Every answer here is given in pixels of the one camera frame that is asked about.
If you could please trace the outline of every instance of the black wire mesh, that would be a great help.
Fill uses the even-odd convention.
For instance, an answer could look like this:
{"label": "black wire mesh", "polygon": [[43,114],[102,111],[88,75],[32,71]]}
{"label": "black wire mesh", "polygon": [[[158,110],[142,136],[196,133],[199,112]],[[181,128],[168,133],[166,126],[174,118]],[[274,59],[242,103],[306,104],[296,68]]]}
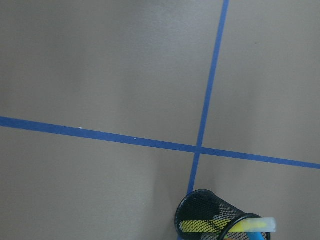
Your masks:
{"label": "black wire mesh", "polygon": [[[236,223],[247,218],[259,218],[244,213],[213,192],[197,190],[186,196],[175,214],[175,228],[184,240],[250,240],[245,232],[228,232]],[[261,233],[270,240],[270,233]]]}

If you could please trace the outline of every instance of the gray floor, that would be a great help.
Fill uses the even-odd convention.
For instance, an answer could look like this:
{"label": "gray floor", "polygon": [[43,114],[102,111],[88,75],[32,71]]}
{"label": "gray floor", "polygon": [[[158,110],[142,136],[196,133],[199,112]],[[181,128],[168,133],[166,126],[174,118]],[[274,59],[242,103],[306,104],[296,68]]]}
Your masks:
{"label": "gray floor", "polygon": [[[196,145],[222,0],[3,1],[0,116]],[[320,2],[231,0],[203,146],[320,164]],[[0,240],[176,240],[194,154],[0,127]],[[318,239],[318,169],[201,155],[194,189]]]}

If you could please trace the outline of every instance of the black mesh pen holder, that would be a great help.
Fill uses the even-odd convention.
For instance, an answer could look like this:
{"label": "black mesh pen holder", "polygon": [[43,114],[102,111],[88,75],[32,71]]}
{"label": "black mesh pen holder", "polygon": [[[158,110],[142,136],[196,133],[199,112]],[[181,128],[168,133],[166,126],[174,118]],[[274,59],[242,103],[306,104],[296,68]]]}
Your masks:
{"label": "black mesh pen holder", "polygon": [[[245,232],[229,232],[244,219],[260,218],[245,213],[205,189],[186,196],[175,213],[175,229],[183,240],[251,240]],[[262,232],[270,240],[269,232]]]}

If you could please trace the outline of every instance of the blue line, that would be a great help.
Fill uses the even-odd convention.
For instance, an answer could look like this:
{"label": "blue line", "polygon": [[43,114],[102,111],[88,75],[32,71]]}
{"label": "blue line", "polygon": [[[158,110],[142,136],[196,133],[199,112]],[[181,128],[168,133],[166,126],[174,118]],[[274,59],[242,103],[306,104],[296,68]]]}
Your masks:
{"label": "blue line", "polygon": [[199,149],[197,149],[196,146],[192,146],[192,145],[158,141],[158,140],[126,136],[126,135],[119,135],[119,134],[108,133],[108,132],[80,129],[80,128],[69,127],[69,126],[53,125],[53,124],[47,124],[42,122],[36,122],[36,121],[20,120],[20,119],[3,117],[3,116],[0,116],[0,127],[22,129],[22,130],[57,134],[57,135],[64,135],[64,136],[72,136],[72,137],[85,138],[85,139],[94,139],[94,140],[108,141],[108,142],[115,142],[115,143],[122,143],[122,144],[130,144],[130,145],[137,145],[137,146],[144,146],[144,147],[151,147],[151,148],[158,148],[158,149],[168,149],[168,150],[175,150],[180,152],[195,153],[198,155],[205,154],[205,155],[211,155],[211,156],[251,160],[256,162],[281,164],[281,165],[303,167],[303,168],[310,168],[310,169],[320,169],[320,164],[317,164],[317,163],[294,161],[294,160],[288,160],[283,158],[261,156],[261,155],[219,150],[219,149],[206,148],[206,147],[200,147]]}
{"label": "blue line", "polygon": [[212,148],[205,148],[205,147],[201,148],[201,154],[227,157],[227,158],[233,158],[233,159],[250,160],[250,161],[256,161],[256,162],[263,162],[263,163],[288,165],[288,166],[295,166],[295,167],[302,167],[302,168],[320,169],[320,164],[317,164],[317,163],[294,161],[294,160],[288,160],[283,158],[261,156],[261,155],[254,155],[254,154],[248,154],[248,153],[226,151],[226,150],[219,150],[219,149],[212,149]]}
{"label": "blue line", "polygon": [[198,133],[198,138],[197,138],[197,143],[196,143],[196,152],[195,152],[194,158],[193,158],[193,164],[192,164],[190,180],[189,180],[189,185],[188,185],[188,190],[187,190],[188,194],[193,191],[194,186],[195,186],[195,180],[196,180],[196,175],[197,175],[197,170],[198,170],[198,165],[199,165],[199,158],[200,158],[200,149],[202,147],[202,143],[203,143],[204,135],[205,135],[205,130],[206,130],[209,106],[210,106],[211,95],[212,95],[215,77],[216,77],[220,47],[221,47],[222,37],[223,37],[223,33],[224,33],[228,7],[229,7],[229,0],[224,0],[222,10],[221,10],[219,27],[218,27],[218,31],[217,31],[216,39],[215,39],[215,46],[214,46],[214,51],[213,51],[213,56],[212,56],[208,84],[206,87],[206,93],[205,93],[205,98],[204,98],[200,128],[199,128],[199,133]]}
{"label": "blue line", "polygon": [[20,120],[0,116],[0,126],[14,129],[30,130],[49,134],[58,134],[72,137],[79,137],[85,139],[95,139],[109,142],[116,142],[122,144],[138,145],[144,147],[176,150],[188,153],[194,153],[195,146],[145,139],[140,137],[119,135],[114,133],[107,133],[101,131],[93,131],[69,126],[53,125],[35,121]]}

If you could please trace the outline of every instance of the yellow marker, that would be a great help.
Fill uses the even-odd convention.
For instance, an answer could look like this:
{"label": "yellow marker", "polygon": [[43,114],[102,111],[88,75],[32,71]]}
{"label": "yellow marker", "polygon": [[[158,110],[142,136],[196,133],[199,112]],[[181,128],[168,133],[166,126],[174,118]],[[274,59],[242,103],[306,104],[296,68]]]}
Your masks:
{"label": "yellow marker", "polygon": [[[219,233],[230,223],[229,219],[219,220],[188,220],[180,223],[184,233]],[[229,233],[267,232],[276,231],[276,221],[273,217],[247,218],[234,225]]]}

